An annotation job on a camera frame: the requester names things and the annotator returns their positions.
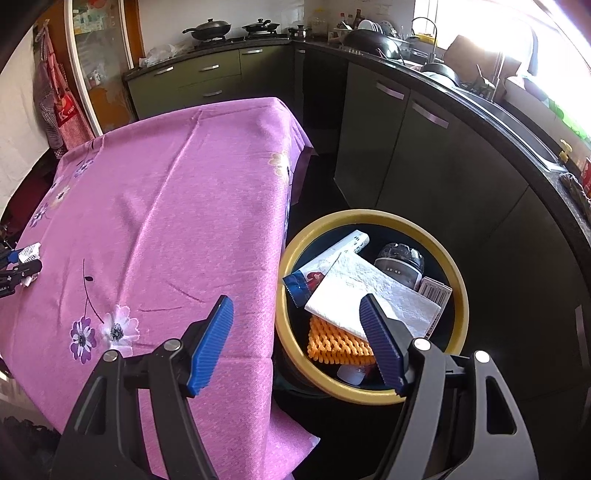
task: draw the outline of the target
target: sink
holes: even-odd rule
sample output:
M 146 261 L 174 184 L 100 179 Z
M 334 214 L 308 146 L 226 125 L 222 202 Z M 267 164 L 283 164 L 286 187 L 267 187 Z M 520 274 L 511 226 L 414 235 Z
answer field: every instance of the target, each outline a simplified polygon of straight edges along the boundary
M 477 104 L 480 108 L 483 108 L 494 116 L 500 123 L 505 125 L 511 130 L 519 140 L 525 144 L 529 150 L 534 153 L 534 156 L 539 164 L 549 171 L 566 171 L 564 165 L 560 160 L 550 151 L 542 141 L 536 137 L 524 124 L 517 120 L 513 115 L 501 108 L 495 103 L 490 103 L 474 93 L 467 92 L 466 90 L 455 89 L 457 93 L 462 95 L 464 98 L 470 100 L 472 103 Z

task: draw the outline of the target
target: bottle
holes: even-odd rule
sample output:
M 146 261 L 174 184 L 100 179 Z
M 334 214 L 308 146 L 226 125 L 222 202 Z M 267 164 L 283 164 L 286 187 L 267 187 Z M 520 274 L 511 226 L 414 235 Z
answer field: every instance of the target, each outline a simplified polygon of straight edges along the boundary
M 388 244 L 378 254 L 374 266 L 402 285 L 418 290 L 425 272 L 425 259 L 408 245 Z
M 336 376 L 349 385 L 361 384 L 373 365 L 341 365 Z
M 353 30 L 357 30 L 357 27 L 359 26 L 360 23 L 361 23 L 361 9 L 358 8 L 357 13 L 355 15 L 355 20 L 353 20 L 353 25 L 351 25 Z

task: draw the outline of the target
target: pot lid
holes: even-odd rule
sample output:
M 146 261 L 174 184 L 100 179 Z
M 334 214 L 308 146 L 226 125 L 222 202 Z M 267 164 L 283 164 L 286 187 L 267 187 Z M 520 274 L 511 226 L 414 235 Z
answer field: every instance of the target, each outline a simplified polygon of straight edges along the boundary
M 251 23 L 249 25 L 244 25 L 243 28 L 263 27 L 263 26 L 267 25 L 268 23 L 271 23 L 271 20 L 263 20 L 262 18 L 259 18 L 256 23 Z
M 216 20 L 214 21 L 213 18 L 208 18 L 206 23 L 202 23 L 195 27 L 195 30 L 205 30 L 207 28 L 216 28 L 216 27 L 227 27 L 230 25 L 228 22 L 224 22 L 224 20 Z

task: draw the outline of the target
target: purple flower print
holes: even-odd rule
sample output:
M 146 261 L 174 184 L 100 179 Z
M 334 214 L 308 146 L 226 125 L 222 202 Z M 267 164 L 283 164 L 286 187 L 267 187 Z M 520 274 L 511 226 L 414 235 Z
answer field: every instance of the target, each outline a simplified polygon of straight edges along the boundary
M 31 227 L 34 227 L 36 224 L 39 223 L 39 220 L 43 218 L 48 208 L 49 205 L 47 203 L 44 203 L 38 208 L 38 210 L 35 212 L 35 215 L 33 215 L 33 217 L 31 218 Z
M 78 322 L 74 322 L 70 336 L 72 337 L 70 351 L 74 355 L 74 360 L 80 358 L 84 365 L 92 357 L 90 350 L 96 347 L 95 330 L 90 328 L 90 319 L 82 317 Z
M 60 175 L 58 178 L 56 178 L 56 180 L 53 182 L 53 184 L 49 188 L 49 191 L 47 192 L 47 194 L 50 194 L 51 192 L 53 192 L 63 179 L 64 179 L 63 175 Z
M 88 167 L 90 167 L 95 161 L 94 160 L 86 160 L 78 169 L 74 172 L 74 178 L 77 179 L 80 175 L 82 175 Z

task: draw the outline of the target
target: white flower print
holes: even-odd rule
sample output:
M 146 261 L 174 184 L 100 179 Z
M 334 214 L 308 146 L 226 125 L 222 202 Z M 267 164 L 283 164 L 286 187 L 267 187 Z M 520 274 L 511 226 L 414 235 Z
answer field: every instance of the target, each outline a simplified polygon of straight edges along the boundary
M 64 197 L 66 196 L 66 193 L 68 193 L 69 191 L 70 191 L 70 187 L 68 185 L 66 185 L 64 188 L 62 188 L 60 193 L 58 193 L 56 195 L 56 197 L 53 199 L 51 206 L 56 207 L 57 205 L 59 205 L 61 203 L 61 201 L 64 199 Z
M 115 306 L 113 315 L 107 313 L 99 327 L 100 336 L 108 350 L 118 350 L 123 356 L 134 354 L 132 343 L 139 339 L 139 320 L 129 318 L 129 307 Z
M 285 183 L 290 182 L 290 161 L 287 158 L 287 152 L 273 153 L 269 160 L 269 165 L 275 167 L 275 175 L 281 177 Z
M 49 191 L 47 193 L 49 194 L 49 193 L 53 192 L 63 179 L 64 179 L 63 175 L 60 175 L 58 178 L 56 178 L 55 181 L 53 182 L 53 185 L 51 185 L 51 187 L 49 187 Z

